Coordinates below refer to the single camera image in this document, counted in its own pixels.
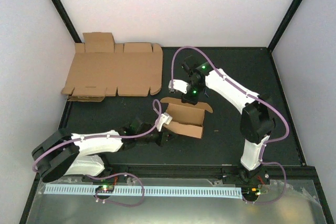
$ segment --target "cable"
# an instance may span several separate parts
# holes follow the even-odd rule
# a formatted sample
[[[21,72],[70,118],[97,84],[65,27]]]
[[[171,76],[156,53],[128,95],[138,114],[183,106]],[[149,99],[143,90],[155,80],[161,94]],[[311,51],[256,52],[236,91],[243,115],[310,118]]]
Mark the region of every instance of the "cable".
[[[120,176],[120,175],[127,175],[127,176],[130,176],[130,177],[133,177],[133,178],[135,178],[135,179],[139,182],[139,184],[140,184],[140,186],[141,186],[141,193],[142,193],[142,194],[141,194],[141,199],[140,199],[137,203],[135,203],[135,204],[125,204],[125,203],[120,203],[120,202],[113,201],[113,200],[100,199],[100,198],[98,198],[98,191],[97,191],[96,194],[94,195],[94,197],[96,198],[96,200],[97,200],[97,201],[100,201],[100,200],[101,200],[101,201],[103,201],[103,202],[108,202],[108,203],[112,203],[112,204],[115,204],[115,205],[118,205],[118,206],[123,206],[123,207],[137,207],[137,206],[141,205],[141,204],[144,202],[145,188],[144,188],[144,186],[143,186],[141,180],[140,180],[138,177],[136,177],[135,175],[130,174],[130,173],[115,173],[115,174],[112,174],[112,175],[110,175],[110,176],[107,176],[107,177],[101,177],[101,178],[99,178],[99,177],[93,177],[93,176],[90,176],[90,175],[87,175],[87,176],[88,176],[89,178],[91,178],[91,179],[102,180],[102,179],[108,179],[108,178],[117,177],[117,176]]]
[[[286,171],[284,169],[284,167],[280,164],[280,163],[277,163],[277,162],[263,162],[263,154],[264,154],[264,151],[265,151],[265,147],[266,147],[266,144],[267,143],[273,143],[273,142],[277,142],[277,141],[281,141],[283,139],[285,139],[288,135],[289,135],[289,125],[288,125],[288,122],[286,121],[286,119],[284,118],[284,116],[276,109],[274,108],[272,105],[270,105],[269,103],[261,100],[260,98],[258,97],[255,97],[251,94],[248,94],[246,93],[245,90],[243,90],[242,88],[240,88],[238,85],[236,85],[234,82],[232,82],[231,80],[225,78],[219,71],[218,69],[215,67],[215,65],[212,63],[212,61],[210,60],[210,58],[203,52],[201,51],[200,49],[196,48],[196,47],[192,47],[192,46],[184,46],[184,47],[180,47],[174,54],[173,56],[173,60],[172,60],[172,66],[171,66],[171,74],[172,74],[172,81],[171,81],[171,84],[172,84],[172,87],[171,87],[171,90],[174,91],[174,87],[173,87],[173,83],[174,83],[174,63],[175,63],[175,58],[177,56],[177,54],[183,50],[183,49],[186,49],[186,48],[189,48],[189,49],[193,49],[197,52],[199,52],[210,64],[210,66],[215,70],[215,72],[221,77],[224,79],[224,81],[227,81],[229,84],[231,84],[234,88],[236,88],[237,90],[239,90],[241,93],[243,93],[244,95],[254,99],[255,101],[265,105],[266,107],[268,107],[269,109],[271,109],[274,113],[276,113],[276,115],[282,120],[283,124],[285,125],[285,128],[286,128],[286,132],[285,134],[282,136],[282,137],[278,137],[278,138],[275,138],[275,139],[271,139],[271,140],[267,140],[264,142],[264,144],[262,145],[261,149],[260,149],[260,153],[259,153],[259,160],[260,160],[260,163],[263,164],[263,165],[278,165],[283,174],[284,174],[284,187],[283,187],[283,190],[281,192],[281,194],[274,200],[271,200],[271,201],[268,201],[268,202],[260,202],[259,205],[265,205],[265,204],[270,204],[270,203],[273,203],[277,200],[279,200],[285,193],[285,190],[286,190],[286,184],[287,184],[287,177],[286,177]]]
[[[116,176],[116,177],[114,177],[113,185],[115,186],[117,184],[117,182],[118,182],[118,177]]]
[[[284,181],[283,181],[283,184],[284,184],[283,186],[284,187],[282,189],[281,194],[278,197],[276,197],[275,199],[273,199],[273,200],[265,201],[265,202],[255,202],[255,201],[248,201],[243,196],[243,201],[245,201],[246,203],[250,203],[250,204],[254,204],[254,205],[268,205],[268,204],[272,204],[272,203],[278,201],[279,199],[281,199],[282,196],[286,192],[286,188],[287,188],[287,176],[286,176],[286,171],[285,171],[284,167],[280,163],[278,163],[278,162],[261,162],[261,163],[263,165],[277,165],[277,166],[279,166],[281,168],[282,173],[284,174]]]
[[[159,106],[159,110],[157,110],[157,109],[155,108],[155,103],[158,104],[158,106]],[[160,116],[161,116],[161,113],[162,113],[161,103],[159,102],[158,99],[155,99],[155,100],[153,101],[152,105],[153,105],[153,110],[154,110],[155,112],[158,112],[158,115],[159,115],[159,116],[157,117],[157,119],[156,119],[156,121],[155,121],[155,123],[154,123],[154,126],[153,126],[151,129],[149,129],[148,131],[146,131],[146,132],[144,132],[144,133],[141,133],[141,134],[138,134],[138,135],[134,135],[134,136],[110,135],[110,137],[111,137],[111,138],[112,138],[112,137],[115,137],[115,138],[137,138],[137,137],[145,136],[145,135],[149,134],[150,132],[152,132],[152,131],[156,128],[157,124],[159,123]],[[84,140],[89,140],[89,139],[92,139],[92,138],[106,138],[106,136],[102,136],[102,135],[86,136]],[[74,143],[74,142],[77,142],[77,141],[82,141],[82,139],[81,139],[81,138],[76,138],[76,139],[68,140],[68,141],[65,141],[65,142],[63,142],[63,143],[60,143],[60,144],[58,144],[58,145],[56,145],[56,146],[50,148],[49,150],[47,150],[46,152],[44,152],[42,155],[40,155],[40,156],[34,161],[32,170],[33,170],[34,172],[37,173],[38,170],[37,170],[36,165],[38,164],[38,162],[40,162],[40,161],[41,161],[43,158],[45,158],[48,154],[50,154],[51,152],[57,150],[58,148],[61,148],[61,147],[65,146],[65,145],[68,145],[68,144],[71,144],[71,143]]]
[[[174,63],[175,63],[175,58],[177,56],[177,54],[183,50],[183,49],[186,49],[186,48],[189,48],[189,49],[194,49],[195,51],[199,52],[210,64],[210,66],[215,70],[215,72],[220,76],[222,77],[225,81],[227,81],[229,84],[231,84],[234,88],[236,88],[237,90],[239,90],[241,93],[243,93],[244,95],[260,102],[261,104],[265,105],[266,107],[268,107],[269,109],[271,109],[274,113],[276,113],[276,115],[278,117],[280,117],[280,119],[282,120],[283,124],[285,125],[285,128],[286,128],[286,132],[285,134],[282,136],[282,137],[278,137],[278,138],[275,138],[275,139],[271,139],[271,140],[267,140],[264,142],[264,144],[267,144],[267,143],[273,143],[273,142],[277,142],[277,141],[280,141],[280,140],[283,140],[285,139],[288,135],[289,135],[289,125],[288,125],[288,122],[286,121],[286,119],[284,118],[284,116],[282,116],[282,114],[276,109],[274,108],[272,105],[270,105],[269,103],[259,99],[258,97],[255,97],[251,94],[248,94],[245,92],[245,90],[243,90],[242,88],[240,88],[239,86],[237,86],[235,83],[233,83],[231,80],[227,79],[227,78],[224,78],[224,76],[218,71],[218,69],[215,67],[215,65],[212,63],[212,61],[210,60],[210,58],[203,52],[201,51],[200,49],[196,48],[196,47],[192,47],[192,46],[184,46],[184,47],[180,47],[174,54],[173,56],[173,60],[172,60],[172,67],[171,67],[171,74],[172,74],[172,81],[171,81],[171,84],[172,84],[172,89],[174,89],[173,87],[173,83],[174,83]],[[260,153],[264,153],[264,149],[265,147],[263,146],[263,148],[261,148],[262,151],[260,151]]]
[[[265,182],[263,181],[263,179],[262,179],[262,177],[261,177],[260,175],[257,176],[257,179],[260,181],[260,183],[261,183],[262,185],[265,184]]]

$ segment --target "white wall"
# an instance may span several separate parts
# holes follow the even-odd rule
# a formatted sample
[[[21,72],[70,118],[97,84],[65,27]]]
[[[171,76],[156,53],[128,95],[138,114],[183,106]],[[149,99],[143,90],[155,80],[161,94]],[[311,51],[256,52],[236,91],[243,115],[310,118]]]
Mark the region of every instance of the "white wall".
[[[31,151],[57,129],[73,41],[50,0],[0,0],[0,223],[18,223]]]
[[[307,163],[336,219],[336,0],[303,0],[274,57]]]
[[[62,0],[80,36],[162,46],[268,46],[292,0]]]

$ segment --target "black work surface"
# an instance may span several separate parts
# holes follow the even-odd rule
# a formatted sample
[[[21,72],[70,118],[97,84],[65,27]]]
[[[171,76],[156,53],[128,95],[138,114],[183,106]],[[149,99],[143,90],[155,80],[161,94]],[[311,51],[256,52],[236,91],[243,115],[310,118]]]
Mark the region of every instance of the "black work surface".
[[[148,97],[108,97],[102,102],[73,102],[68,113],[67,128],[74,133],[89,134],[116,129],[139,117],[154,123],[157,114],[152,110],[153,99],[163,97],[179,98],[180,94],[169,93],[171,60],[177,48],[163,48],[162,89]],[[202,48],[218,68],[251,91],[269,93],[272,102],[286,119],[286,105],[282,99],[276,70],[266,48]],[[175,79],[187,80],[181,62],[192,50],[182,50],[175,61]],[[212,90],[209,96],[200,95],[199,100],[207,102],[214,113],[206,112],[202,139],[187,136],[167,142],[163,147],[155,143],[136,146],[119,152],[108,153],[111,164],[167,164],[167,165],[223,165],[239,164],[244,150],[244,138],[239,131],[240,114],[235,107]],[[165,111],[167,104],[162,104]],[[266,147],[264,161],[277,161],[283,165],[301,165],[298,155],[298,140],[290,125],[291,133],[284,141],[271,143]],[[276,128],[271,138],[284,134],[285,127],[276,118]]]

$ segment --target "flat cardboard sheet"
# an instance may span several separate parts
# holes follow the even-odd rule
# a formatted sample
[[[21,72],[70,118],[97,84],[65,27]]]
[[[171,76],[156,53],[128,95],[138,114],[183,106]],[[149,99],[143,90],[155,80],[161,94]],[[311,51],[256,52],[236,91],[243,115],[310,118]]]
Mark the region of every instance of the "flat cardboard sheet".
[[[170,124],[163,125],[165,128],[176,134],[202,138],[205,111],[213,112],[209,104],[191,105],[172,97],[162,98],[161,103],[168,103],[166,113],[173,118]]]
[[[145,97],[162,84],[163,52],[159,44],[115,44],[112,33],[84,33],[75,44],[62,94],[69,101],[102,101],[105,97]]]

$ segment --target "robotic arm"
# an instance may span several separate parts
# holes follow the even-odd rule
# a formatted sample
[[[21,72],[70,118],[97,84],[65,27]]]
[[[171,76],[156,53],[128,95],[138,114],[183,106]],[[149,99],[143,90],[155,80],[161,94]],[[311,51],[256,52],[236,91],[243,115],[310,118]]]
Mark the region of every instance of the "robotic arm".
[[[102,153],[125,151],[135,147],[137,143],[154,142],[162,146],[174,138],[176,135],[173,132],[162,128],[162,125],[168,124],[171,119],[166,113],[161,114],[156,128],[150,133],[146,132],[153,126],[138,119],[124,127],[96,134],[77,134],[70,133],[67,129],[59,129],[31,153],[36,163],[36,168],[34,166],[33,169],[40,173],[44,183],[64,175],[97,176],[109,166],[108,162],[102,159]],[[55,146],[71,141],[73,143],[52,150]]]
[[[205,88],[216,91],[228,100],[242,115],[240,131],[245,138],[245,146],[240,162],[248,171],[256,169],[262,158],[262,153],[260,154],[262,146],[269,139],[275,127],[275,120],[265,105],[247,94],[259,97],[268,103],[270,97],[246,89],[229,77],[223,69],[218,69],[222,75],[220,76],[208,62],[200,64],[192,56],[183,62],[182,68],[187,72],[189,82],[174,79],[169,83],[170,90],[182,92],[182,102],[190,104],[198,102],[198,96]]]

